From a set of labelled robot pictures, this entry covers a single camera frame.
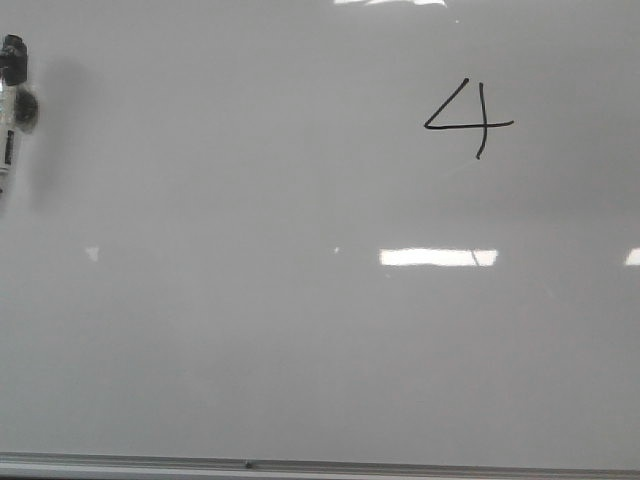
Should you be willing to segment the black whiteboard marker with tape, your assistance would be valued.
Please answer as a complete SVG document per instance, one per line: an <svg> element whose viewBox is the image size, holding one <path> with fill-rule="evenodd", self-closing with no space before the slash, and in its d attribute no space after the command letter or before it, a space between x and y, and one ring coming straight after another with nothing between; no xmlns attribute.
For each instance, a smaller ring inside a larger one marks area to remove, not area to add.
<svg viewBox="0 0 640 480"><path fill-rule="evenodd" d="M27 87L28 47L14 34L1 45L1 196L14 164L18 131L30 132L39 117L39 102Z"/></svg>

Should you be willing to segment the white whiteboard with aluminium frame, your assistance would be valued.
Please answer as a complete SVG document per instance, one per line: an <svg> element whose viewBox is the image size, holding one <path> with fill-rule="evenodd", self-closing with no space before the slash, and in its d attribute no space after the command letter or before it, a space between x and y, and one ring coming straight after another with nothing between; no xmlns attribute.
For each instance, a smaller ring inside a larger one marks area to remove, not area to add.
<svg viewBox="0 0 640 480"><path fill-rule="evenodd" d="M639 468L635 1L5 1L5 452Z"/></svg>

